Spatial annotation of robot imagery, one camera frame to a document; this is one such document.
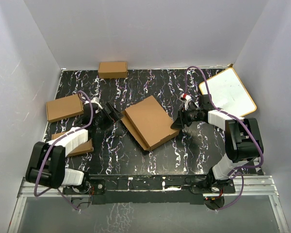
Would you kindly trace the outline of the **large cardboard box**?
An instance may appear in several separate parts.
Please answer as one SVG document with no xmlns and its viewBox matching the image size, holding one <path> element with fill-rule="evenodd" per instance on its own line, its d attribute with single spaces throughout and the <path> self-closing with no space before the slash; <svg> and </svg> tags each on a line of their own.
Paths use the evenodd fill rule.
<svg viewBox="0 0 291 233">
<path fill-rule="evenodd" d="M 173 120 L 153 96 L 126 108 L 122 114 L 123 124 L 143 150 L 154 150 L 179 134 L 179 130 L 171 129 Z"/>
</svg>

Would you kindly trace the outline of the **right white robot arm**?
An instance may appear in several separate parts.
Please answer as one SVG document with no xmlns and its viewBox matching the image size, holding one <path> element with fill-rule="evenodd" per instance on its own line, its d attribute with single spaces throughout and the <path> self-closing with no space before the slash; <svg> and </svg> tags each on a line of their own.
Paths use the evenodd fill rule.
<svg viewBox="0 0 291 233">
<path fill-rule="evenodd" d="M 242 167 L 263 155 L 263 144 L 258 122 L 254 118 L 235 117 L 223 109 L 213 106 L 211 95 L 202 95 L 196 105 L 188 94 L 179 98 L 184 106 L 178 111 L 171 129 L 183 130 L 193 122 L 206 122 L 222 129 L 225 133 L 225 154 L 210 168 L 206 178 L 196 186 L 216 193 L 236 176 Z"/>
</svg>

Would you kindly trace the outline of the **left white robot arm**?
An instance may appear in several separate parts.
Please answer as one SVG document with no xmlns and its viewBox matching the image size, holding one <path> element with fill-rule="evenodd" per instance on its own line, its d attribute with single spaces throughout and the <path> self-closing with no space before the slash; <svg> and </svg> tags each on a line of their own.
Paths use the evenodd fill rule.
<svg viewBox="0 0 291 233">
<path fill-rule="evenodd" d="M 48 142 L 35 143 L 26 181 L 51 189 L 73 186 L 81 194 L 88 192 L 91 185 L 84 172 L 65 168 L 65 160 L 77 147 L 90 142 L 97 129 L 106 130 L 123 118 L 123 114 L 109 102 L 106 107 L 107 110 L 97 102 L 86 102 L 84 113 L 69 131 Z"/>
</svg>

